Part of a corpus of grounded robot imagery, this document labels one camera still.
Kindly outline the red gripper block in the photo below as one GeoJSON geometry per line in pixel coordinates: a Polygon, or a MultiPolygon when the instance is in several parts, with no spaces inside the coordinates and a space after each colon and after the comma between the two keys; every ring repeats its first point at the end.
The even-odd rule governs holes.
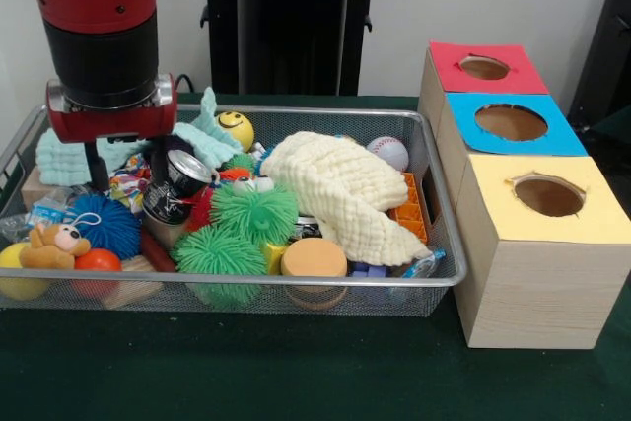
{"type": "Polygon", "coordinates": [[[46,85],[46,109],[50,126],[62,143],[85,143],[91,183],[97,191],[109,190],[106,164],[94,142],[98,138],[152,138],[152,179],[168,177],[168,135],[175,126],[177,113],[177,92],[171,74],[158,75],[152,93],[141,102],[115,108],[89,108],[73,103],[60,81],[52,79],[46,85]]]}

